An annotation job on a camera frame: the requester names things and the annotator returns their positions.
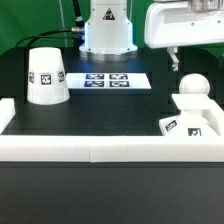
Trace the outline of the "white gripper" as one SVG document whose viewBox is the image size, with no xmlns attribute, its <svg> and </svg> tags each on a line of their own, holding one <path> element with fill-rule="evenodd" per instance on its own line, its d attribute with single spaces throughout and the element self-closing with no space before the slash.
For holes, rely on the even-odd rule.
<svg viewBox="0 0 224 224">
<path fill-rule="evenodd" d="M 156 0 L 146 13 L 144 40 L 150 48 L 168 48 L 177 71 L 177 47 L 224 42 L 224 0 Z M 218 66 L 224 69 L 224 55 Z"/>
</svg>

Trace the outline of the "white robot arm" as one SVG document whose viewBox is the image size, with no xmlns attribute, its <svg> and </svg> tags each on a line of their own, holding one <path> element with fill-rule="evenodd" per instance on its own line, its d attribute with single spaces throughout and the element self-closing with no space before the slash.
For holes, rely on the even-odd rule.
<svg viewBox="0 0 224 224">
<path fill-rule="evenodd" d="M 134 54 L 127 0 L 91 0 L 84 35 L 84 57 L 115 61 Z M 144 41 L 152 49 L 165 48 L 177 70 L 180 47 L 224 42 L 224 0 L 154 0 L 146 12 Z"/>
</svg>

